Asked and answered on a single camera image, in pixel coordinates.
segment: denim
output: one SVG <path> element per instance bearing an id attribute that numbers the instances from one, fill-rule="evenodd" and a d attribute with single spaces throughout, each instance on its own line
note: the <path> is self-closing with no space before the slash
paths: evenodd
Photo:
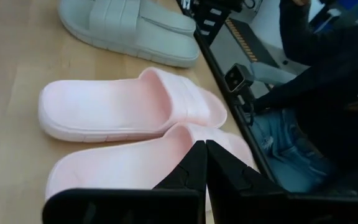
<path id="1" fill-rule="evenodd" d="M 251 130 L 284 189 L 310 192 L 335 174 L 335 166 L 300 132 L 293 109 L 258 115 Z"/>

